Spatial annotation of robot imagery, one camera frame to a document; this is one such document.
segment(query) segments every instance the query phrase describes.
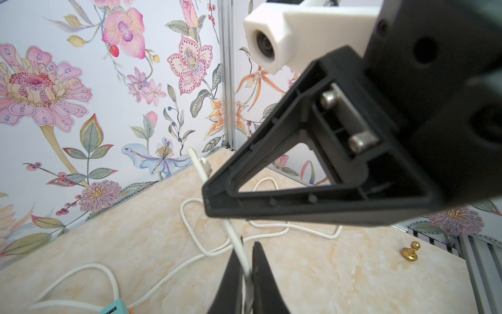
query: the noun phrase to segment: triangular gripper frame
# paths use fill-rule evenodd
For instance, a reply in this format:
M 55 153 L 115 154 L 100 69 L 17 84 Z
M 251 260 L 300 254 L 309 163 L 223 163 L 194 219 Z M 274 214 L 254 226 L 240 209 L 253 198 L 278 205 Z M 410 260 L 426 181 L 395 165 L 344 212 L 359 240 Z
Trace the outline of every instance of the triangular gripper frame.
M 336 105 L 322 106 L 322 93 L 333 89 Z M 438 188 L 395 138 L 400 117 L 390 119 L 385 106 L 388 101 L 363 74 L 362 60 L 351 48 L 314 61 L 257 132 L 204 184 L 206 214 L 375 226 L 439 210 Z M 366 131 L 375 144 L 354 153 L 349 138 Z M 332 185 L 238 192 L 298 143 L 316 153 Z

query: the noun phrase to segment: red berry illustration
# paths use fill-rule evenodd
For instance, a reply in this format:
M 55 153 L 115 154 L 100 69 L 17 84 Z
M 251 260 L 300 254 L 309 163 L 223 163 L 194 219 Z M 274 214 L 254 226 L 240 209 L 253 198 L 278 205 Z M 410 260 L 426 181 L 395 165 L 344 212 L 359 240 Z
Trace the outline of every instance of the red berry illustration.
M 118 54 L 119 54 L 119 51 L 118 51 L 118 47 L 113 45 L 110 47 L 110 53 L 112 56 L 114 57 L 118 57 Z

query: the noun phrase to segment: teal power adapter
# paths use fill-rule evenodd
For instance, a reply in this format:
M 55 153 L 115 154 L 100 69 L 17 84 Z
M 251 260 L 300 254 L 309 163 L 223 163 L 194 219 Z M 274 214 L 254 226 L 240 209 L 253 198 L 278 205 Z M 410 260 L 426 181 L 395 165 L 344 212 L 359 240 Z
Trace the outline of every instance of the teal power adapter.
M 115 300 L 99 312 L 99 314 L 133 314 L 133 311 L 128 309 L 121 299 Z

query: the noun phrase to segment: floral wallpaper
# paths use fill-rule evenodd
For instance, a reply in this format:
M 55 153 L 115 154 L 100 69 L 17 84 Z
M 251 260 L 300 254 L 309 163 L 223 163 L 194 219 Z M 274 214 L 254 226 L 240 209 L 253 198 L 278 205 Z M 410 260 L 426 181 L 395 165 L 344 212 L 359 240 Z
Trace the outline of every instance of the floral wallpaper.
M 211 0 L 0 3 L 2 269 L 224 134 Z
M 298 79 L 299 73 L 284 67 L 271 75 L 249 58 L 242 21 L 264 0 L 246 0 L 233 3 L 237 147 L 260 127 L 265 118 Z M 320 162 L 306 144 L 298 144 L 271 164 L 286 175 L 304 180 L 309 184 L 329 184 Z
M 398 223 L 443 243 L 454 243 L 460 234 L 472 236 L 502 249 L 502 199 L 485 199 L 433 215 Z

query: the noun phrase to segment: metal grate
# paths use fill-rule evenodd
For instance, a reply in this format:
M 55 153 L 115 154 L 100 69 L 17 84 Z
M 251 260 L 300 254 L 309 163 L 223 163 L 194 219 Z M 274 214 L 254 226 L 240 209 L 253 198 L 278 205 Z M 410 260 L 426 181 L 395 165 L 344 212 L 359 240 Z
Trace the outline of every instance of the metal grate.
M 502 249 L 466 235 L 459 243 L 479 313 L 502 314 Z
M 456 255 L 458 257 L 462 257 L 460 254 L 460 250 L 458 250 L 458 248 L 459 248 L 458 241 L 455 241 L 454 243 L 450 243 L 450 244 L 443 243 L 443 242 L 440 242 L 436 239 L 433 239 L 423 233 L 420 233 L 420 232 L 413 230 L 413 229 L 410 229 L 410 228 L 408 228 L 408 233 L 412 236 L 419 238 L 420 240 L 429 242 L 430 244 L 437 246 L 440 249 L 448 251 L 448 252 L 452 253 L 453 255 Z

